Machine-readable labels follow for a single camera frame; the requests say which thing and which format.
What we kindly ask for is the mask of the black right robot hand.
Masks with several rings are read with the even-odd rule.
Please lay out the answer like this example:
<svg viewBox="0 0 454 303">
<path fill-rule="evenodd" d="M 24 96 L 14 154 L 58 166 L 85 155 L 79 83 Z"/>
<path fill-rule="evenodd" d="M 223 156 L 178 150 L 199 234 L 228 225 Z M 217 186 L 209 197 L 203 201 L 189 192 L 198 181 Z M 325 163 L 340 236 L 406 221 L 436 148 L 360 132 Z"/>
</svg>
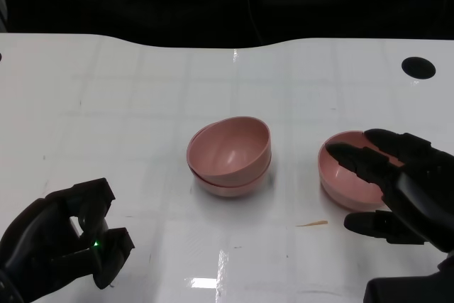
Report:
<svg viewBox="0 0 454 303">
<path fill-rule="evenodd" d="M 360 183 L 378 188 L 378 200 L 389 211 L 355 209 L 344 226 L 388 243 L 429 242 L 453 251 L 453 156 L 410 133 L 384 129 L 358 132 L 357 140 L 334 136 L 320 154 L 336 169 L 349 172 L 351 194 L 364 194 Z"/>
</svg>

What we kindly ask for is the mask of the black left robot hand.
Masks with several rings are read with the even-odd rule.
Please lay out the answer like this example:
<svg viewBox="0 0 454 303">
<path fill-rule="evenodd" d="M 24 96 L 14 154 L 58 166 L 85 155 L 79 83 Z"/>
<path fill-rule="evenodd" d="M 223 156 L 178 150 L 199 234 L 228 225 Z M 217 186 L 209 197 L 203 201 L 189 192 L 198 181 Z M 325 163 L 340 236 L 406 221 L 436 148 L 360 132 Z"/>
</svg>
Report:
<svg viewBox="0 0 454 303">
<path fill-rule="evenodd" d="M 34 302 L 91 275 L 108 287 L 134 249 L 126 228 L 105 220 L 115 196 L 106 179 L 39 198 L 1 238 L 1 301 Z"/>
</svg>

